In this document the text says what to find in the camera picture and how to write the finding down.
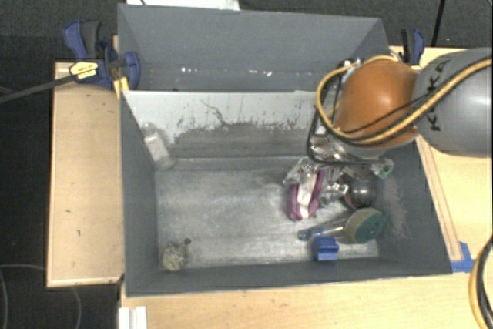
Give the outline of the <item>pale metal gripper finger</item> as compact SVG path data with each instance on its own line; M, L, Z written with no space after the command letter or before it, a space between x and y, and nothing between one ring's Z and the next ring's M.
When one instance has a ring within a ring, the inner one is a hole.
M320 165L311 160L299 160L286 174L283 184L286 186L294 184L315 184Z
M349 190L346 183L330 182L322 189L322 204L330 204L344 197Z

